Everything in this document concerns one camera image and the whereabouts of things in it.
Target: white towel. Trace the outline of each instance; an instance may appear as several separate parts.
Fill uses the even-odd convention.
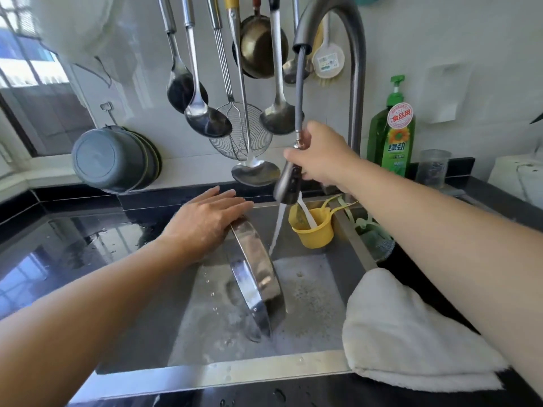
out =
[[[413,390],[499,390],[508,363],[385,269],[368,271],[347,304],[343,347],[359,376]]]

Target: sink basin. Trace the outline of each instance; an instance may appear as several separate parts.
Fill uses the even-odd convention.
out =
[[[266,246],[278,211],[262,203],[248,214]],[[332,242],[318,250],[302,246],[287,217],[288,209],[271,257],[287,315],[271,339],[259,334],[219,248],[165,283],[72,402],[349,372],[345,308],[375,262],[344,213],[333,219]]]

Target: yellow cup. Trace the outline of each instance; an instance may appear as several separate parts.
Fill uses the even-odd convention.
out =
[[[292,230],[300,237],[300,241],[307,248],[322,248],[326,246],[334,238],[334,230],[332,229],[332,216],[334,213],[343,210],[344,208],[350,207],[353,204],[336,207],[335,209],[330,209],[327,207],[327,204],[332,201],[334,198],[340,197],[341,194],[329,198],[322,204],[319,208],[312,208],[309,210],[310,214],[315,219],[316,228],[311,228],[309,230],[302,229],[300,222],[296,219],[296,213],[300,206],[298,204],[293,205],[290,208],[288,213],[288,222],[292,227]]]

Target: black countertop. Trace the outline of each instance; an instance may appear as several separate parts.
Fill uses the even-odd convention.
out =
[[[543,211],[473,177],[447,179],[496,212],[543,231]],[[119,199],[99,195],[32,205],[0,225],[0,319],[39,297],[134,252],[156,238],[179,205],[123,210]],[[417,291],[443,315],[473,326],[439,293],[397,246],[382,267]],[[543,406],[512,369],[499,374],[506,391],[428,393],[393,387],[355,374],[246,384],[163,396],[159,406]],[[103,405],[139,405],[141,399]]]

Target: green dish soap bottle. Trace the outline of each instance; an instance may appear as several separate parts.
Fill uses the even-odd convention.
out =
[[[413,108],[400,93],[400,83],[404,80],[404,75],[390,79],[394,91],[388,96],[387,108],[371,119],[367,154],[372,163],[402,177],[411,161],[415,138]]]

